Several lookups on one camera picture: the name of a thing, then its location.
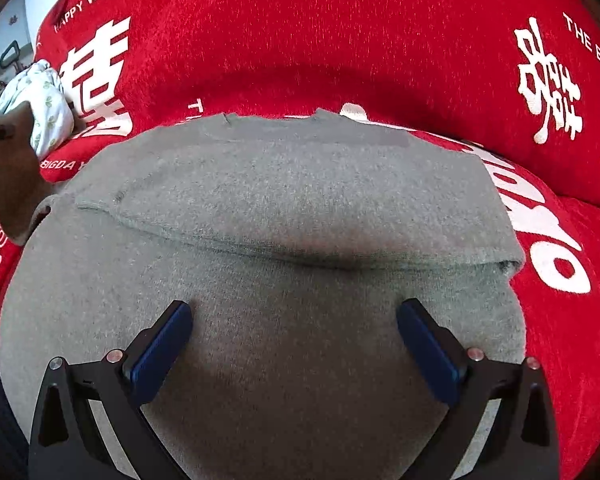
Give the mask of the grey knitted garment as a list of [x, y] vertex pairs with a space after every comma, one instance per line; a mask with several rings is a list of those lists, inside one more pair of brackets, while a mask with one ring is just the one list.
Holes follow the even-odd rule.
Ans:
[[0, 318], [23, 430], [51, 358], [98, 360], [173, 300], [194, 331], [145, 415], [201, 479], [399, 477], [445, 413], [405, 299], [524, 356], [524, 252], [486, 167], [400, 130], [207, 117], [108, 146], [41, 207]]

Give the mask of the brown cloth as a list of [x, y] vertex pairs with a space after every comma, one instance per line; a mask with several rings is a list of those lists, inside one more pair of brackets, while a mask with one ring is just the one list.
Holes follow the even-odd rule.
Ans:
[[7, 238], [23, 246], [50, 212], [46, 200], [55, 189], [41, 174], [30, 137], [34, 117], [24, 101], [0, 116], [0, 223]]

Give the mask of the red wedding bedspread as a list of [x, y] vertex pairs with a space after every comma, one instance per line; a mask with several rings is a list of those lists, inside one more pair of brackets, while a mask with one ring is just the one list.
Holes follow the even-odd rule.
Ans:
[[324, 108], [478, 155], [527, 261], [560, 474], [600, 477], [600, 25], [582, 0], [57, 0], [34, 61], [74, 116], [42, 177], [219, 113]]

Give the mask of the white floral cloth bundle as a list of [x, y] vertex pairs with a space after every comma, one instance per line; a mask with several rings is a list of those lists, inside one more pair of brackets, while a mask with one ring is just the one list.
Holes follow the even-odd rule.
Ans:
[[24, 101], [31, 104], [34, 117], [30, 143], [42, 162], [53, 148], [71, 136], [74, 129], [74, 116], [64, 86], [49, 62], [33, 63], [1, 88], [0, 116]]

